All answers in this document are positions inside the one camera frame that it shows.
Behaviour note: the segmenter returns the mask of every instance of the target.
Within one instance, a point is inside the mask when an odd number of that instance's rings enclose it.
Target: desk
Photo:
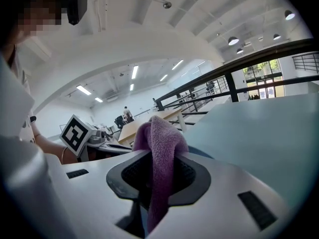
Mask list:
[[[318,135],[316,93],[218,105],[184,137],[215,159],[242,167],[296,207],[318,175]]]
[[[118,140],[119,144],[130,146],[130,143],[134,141],[135,134],[140,127],[145,122],[148,122],[152,116],[159,116],[164,120],[171,120],[175,117],[178,118],[180,128],[183,132],[186,132],[186,125],[181,114],[181,109],[174,109],[174,110],[167,110],[167,111],[160,111],[160,112],[153,112],[149,114],[145,114],[141,117],[138,117],[135,121],[124,125],[120,138]]]

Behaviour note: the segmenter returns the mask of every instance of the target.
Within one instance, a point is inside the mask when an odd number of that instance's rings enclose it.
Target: purple towel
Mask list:
[[[173,161],[176,151],[188,151],[183,135],[158,116],[141,125],[136,133],[133,151],[150,149],[153,155],[152,197],[148,216],[151,232],[168,211],[173,186]]]

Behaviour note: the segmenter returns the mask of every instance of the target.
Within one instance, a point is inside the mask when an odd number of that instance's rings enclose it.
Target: black rubber pad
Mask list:
[[[87,170],[85,169],[81,169],[81,170],[77,170],[77,171],[73,171],[73,172],[68,172],[66,173],[66,175],[69,177],[69,179],[84,175],[89,173]]]
[[[277,220],[265,204],[251,191],[238,194],[239,199],[262,231]]]

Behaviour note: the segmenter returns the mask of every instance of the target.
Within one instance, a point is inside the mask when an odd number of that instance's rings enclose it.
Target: person standing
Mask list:
[[[124,107],[123,113],[128,123],[134,121],[133,116],[127,106]]]

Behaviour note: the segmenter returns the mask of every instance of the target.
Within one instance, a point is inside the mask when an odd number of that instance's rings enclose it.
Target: bracelet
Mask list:
[[[64,153],[65,153],[65,150],[67,149],[68,147],[65,147],[64,150],[62,151],[62,156],[61,156],[61,164],[63,165],[63,156],[64,156]]]

